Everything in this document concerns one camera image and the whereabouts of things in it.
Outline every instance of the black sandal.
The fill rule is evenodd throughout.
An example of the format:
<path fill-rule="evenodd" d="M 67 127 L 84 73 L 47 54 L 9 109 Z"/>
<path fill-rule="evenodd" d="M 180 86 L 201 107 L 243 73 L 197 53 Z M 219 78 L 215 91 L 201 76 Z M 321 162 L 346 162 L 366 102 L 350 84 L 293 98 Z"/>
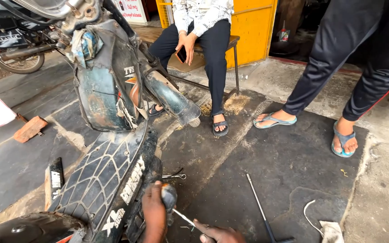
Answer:
<path fill-rule="evenodd" d="M 157 111 L 156 110 L 156 106 L 157 106 L 157 104 L 154 104 L 152 107 L 151 107 L 151 113 L 149 113 L 149 111 L 148 111 L 148 113 L 149 113 L 149 116 L 156 116 L 156 115 L 160 115 L 162 112 L 164 112 L 165 111 L 165 109 L 163 108 L 161 111 Z"/>
<path fill-rule="evenodd" d="M 211 118 L 213 119 L 213 134 L 214 136 L 222 137 L 229 132 L 229 123 L 227 123 L 227 121 L 220 121 L 214 123 L 214 116 L 219 114 L 223 114 L 223 111 L 219 111 L 215 114 L 211 114 Z M 219 126 L 226 126 L 226 127 L 223 130 L 216 131 L 216 128 L 218 128 Z"/>

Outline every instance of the foot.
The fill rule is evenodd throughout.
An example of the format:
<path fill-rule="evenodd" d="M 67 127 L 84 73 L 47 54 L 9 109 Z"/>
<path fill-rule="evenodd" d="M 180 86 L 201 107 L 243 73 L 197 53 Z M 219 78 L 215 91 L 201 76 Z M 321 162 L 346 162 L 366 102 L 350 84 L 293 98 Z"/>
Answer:
<path fill-rule="evenodd" d="M 354 121 L 348 121 L 343 117 L 341 117 L 338 120 L 335 129 L 337 129 L 338 133 L 340 133 L 341 135 L 344 136 L 351 135 L 354 132 L 354 128 L 353 128 L 354 124 L 355 124 Z M 342 145 L 344 148 L 344 152 L 346 153 L 355 152 L 355 150 L 358 148 L 358 143 L 355 138 L 351 138 L 345 144 L 340 144 L 340 140 L 336 135 L 334 135 L 333 141 L 334 141 L 334 150 L 338 153 L 342 152 Z"/>
<path fill-rule="evenodd" d="M 163 110 L 163 106 L 156 105 L 156 111 L 161 111 Z M 153 112 L 153 108 L 149 108 L 149 113 L 151 114 Z"/>
<path fill-rule="evenodd" d="M 213 123 L 218 123 L 218 122 L 224 122 L 225 121 L 223 114 L 215 115 L 213 119 L 214 119 Z M 223 131 L 225 128 L 226 128 L 226 126 L 218 126 L 218 127 L 216 127 L 215 130 L 216 131 Z"/>
<path fill-rule="evenodd" d="M 260 122 L 260 121 L 262 121 L 262 119 L 264 119 L 268 115 L 269 114 L 260 114 L 258 116 L 258 118 L 256 119 L 256 121 Z M 295 120 L 295 118 L 296 118 L 296 116 L 291 115 L 289 113 L 286 113 L 284 110 L 280 110 L 278 112 L 274 112 L 274 114 L 272 114 L 271 117 L 279 119 L 279 120 L 282 120 L 282 121 L 287 121 L 287 122 L 291 122 L 291 121 Z M 259 127 L 263 127 L 263 126 L 272 125 L 274 123 L 276 123 L 276 122 L 275 121 L 271 121 L 271 120 L 267 120 L 267 121 L 263 121 L 263 122 L 257 123 L 256 125 L 259 126 Z"/>

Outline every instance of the person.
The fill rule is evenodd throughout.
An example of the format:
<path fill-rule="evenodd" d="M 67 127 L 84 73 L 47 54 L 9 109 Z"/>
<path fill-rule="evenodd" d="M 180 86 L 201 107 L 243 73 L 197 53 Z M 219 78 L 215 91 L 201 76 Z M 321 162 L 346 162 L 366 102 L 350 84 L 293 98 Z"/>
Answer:
<path fill-rule="evenodd" d="M 355 121 L 389 93 L 389 0 L 331 0 L 319 25 L 307 66 L 283 108 L 261 114 L 257 128 L 292 125 L 319 94 L 348 56 L 375 32 L 374 43 L 363 74 L 341 118 L 334 124 L 332 151 L 352 156 L 358 148 Z"/>
<path fill-rule="evenodd" d="M 146 223 L 144 243 L 161 243 L 166 235 L 166 209 L 161 197 L 162 183 L 151 184 L 142 197 L 142 209 Z M 202 243 L 246 243 L 244 236 L 232 228 L 209 226 L 193 220 L 196 228 L 202 232 Z"/>
<path fill-rule="evenodd" d="M 173 0 L 172 10 L 175 23 L 163 30 L 149 47 L 149 52 L 159 58 L 167 70 L 171 55 L 181 48 L 185 48 L 187 53 L 185 63 L 191 65 L 195 42 L 201 45 L 212 99 L 213 133 L 224 136 L 229 131 L 229 124 L 223 115 L 222 100 L 233 0 Z M 154 104 L 149 113 L 155 116 L 163 111 L 163 107 Z"/>

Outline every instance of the white patterned shirt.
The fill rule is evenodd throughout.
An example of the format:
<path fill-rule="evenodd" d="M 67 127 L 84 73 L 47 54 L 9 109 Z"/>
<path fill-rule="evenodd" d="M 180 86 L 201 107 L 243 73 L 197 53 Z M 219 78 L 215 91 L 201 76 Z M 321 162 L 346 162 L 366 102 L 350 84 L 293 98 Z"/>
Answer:
<path fill-rule="evenodd" d="M 194 21 L 192 32 L 199 37 L 221 19 L 230 23 L 233 0 L 173 0 L 172 10 L 178 33 L 187 32 L 188 25 Z"/>

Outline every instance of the blue flip-flop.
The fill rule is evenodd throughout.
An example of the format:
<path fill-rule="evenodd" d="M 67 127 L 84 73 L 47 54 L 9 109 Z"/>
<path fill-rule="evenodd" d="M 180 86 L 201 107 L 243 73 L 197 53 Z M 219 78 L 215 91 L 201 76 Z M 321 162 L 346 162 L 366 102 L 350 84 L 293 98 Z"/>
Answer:
<path fill-rule="evenodd" d="M 344 152 L 344 148 L 343 148 L 343 145 L 346 144 L 347 141 L 349 141 L 350 139 L 354 138 L 355 137 L 355 132 L 353 132 L 351 135 L 341 135 L 340 133 L 338 133 L 337 129 L 335 128 L 337 125 L 337 121 L 334 123 L 334 134 L 337 135 L 338 137 L 338 140 L 340 141 L 340 145 L 342 146 L 342 152 L 339 153 L 337 152 L 335 149 L 334 149 L 334 139 L 331 143 L 331 150 L 337 155 L 337 156 L 340 156 L 340 157 L 343 157 L 343 158 L 349 158 L 351 157 L 355 152 Z"/>
<path fill-rule="evenodd" d="M 270 128 L 270 127 L 273 127 L 275 125 L 292 125 L 296 122 L 296 118 L 293 120 L 293 121 L 283 121 L 283 120 L 280 120 L 280 119 L 276 119 L 274 117 L 271 117 L 271 115 L 274 114 L 274 113 L 269 113 L 266 117 L 264 117 L 262 120 L 260 121 L 256 121 L 256 119 L 253 120 L 253 125 L 258 128 L 258 129 L 265 129 L 265 128 Z M 260 122 L 264 122 L 264 121 L 274 121 L 276 123 L 273 123 L 271 125 L 266 125 L 266 126 L 262 126 L 262 127 L 258 127 L 257 124 L 260 123 Z"/>

